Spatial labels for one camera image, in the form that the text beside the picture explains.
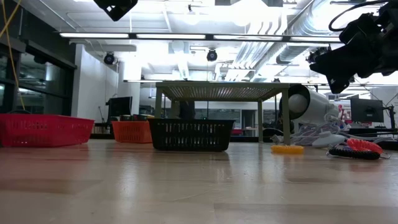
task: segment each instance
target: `wooden floor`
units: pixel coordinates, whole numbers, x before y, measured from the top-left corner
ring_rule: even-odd
[[[100,140],[2,148],[0,223],[398,223],[396,154],[359,161],[325,153],[280,156],[255,143],[164,153]]]

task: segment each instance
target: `orange basket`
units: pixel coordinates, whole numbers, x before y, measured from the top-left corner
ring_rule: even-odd
[[[151,143],[147,121],[113,121],[114,138],[117,142]]]

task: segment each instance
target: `ceiling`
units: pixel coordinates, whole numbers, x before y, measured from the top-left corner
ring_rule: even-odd
[[[292,19],[310,0],[297,0],[297,4],[294,5],[284,4],[283,9],[267,7],[261,0],[235,2],[231,6],[216,6],[215,0],[139,0],[130,13],[118,22],[113,22],[92,0],[22,0],[22,6],[60,32],[282,34],[285,32],[287,24],[292,22]],[[188,4],[192,5],[192,12],[189,12]],[[347,7],[349,6],[327,4],[324,13],[319,13],[320,16],[314,15],[317,27],[320,27],[321,30],[327,29],[329,18],[333,18]],[[343,26],[361,13],[361,10],[357,10],[349,17],[342,18],[337,25]],[[103,57],[106,53],[102,49],[108,49],[109,46],[123,45],[129,51],[130,49],[127,46],[135,45],[136,52],[117,52],[116,55],[121,57],[122,60],[124,55],[138,55],[144,76],[161,74],[164,79],[168,79],[168,77],[175,77],[175,72],[181,72],[182,69],[182,58],[173,52],[174,50],[170,46],[171,41],[92,40],[83,43],[86,45],[86,50],[93,55],[97,55],[98,58]],[[272,50],[275,50],[276,44],[262,45],[255,43],[251,45],[252,52],[246,56],[247,58],[241,58],[246,61],[243,60],[244,63],[240,64],[238,58],[244,50],[245,43],[185,41],[185,44],[187,49],[185,49],[183,60],[190,73],[192,73],[191,71],[212,71],[216,74],[217,68],[227,66],[227,70],[232,71],[229,75],[226,72],[227,76],[232,77],[227,81],[242,81],[243,78],[253,81],[257,77],[260,78],[261,82],[264,82],[264,80],[269,82],[274,78],[279,78],[282,82],[327,83],[325,76],[310,71],[308,63],[305,61],[305,57],[313,47],[307,47],[307,50],[298,54],[290,65],[286,66],[276,65],[275,58],[272,57],[264,62],[264,58],[271,55]],[[217,61],[207,61],[207,50],[190,50],[195,46],[205,47],[207,50],[216,49]],[[239,72],[233,73],[233,68],[242,65],[251,65],[248,68],[255,72],[250,73],[249,70],[245,70],[242,74]],[[373,77],[377,76],[374,75],[367,80],[360,81],[361,83],[387,83],[384,80],[388,79],[389,84],[391,82],[396,83],[393,78]]]

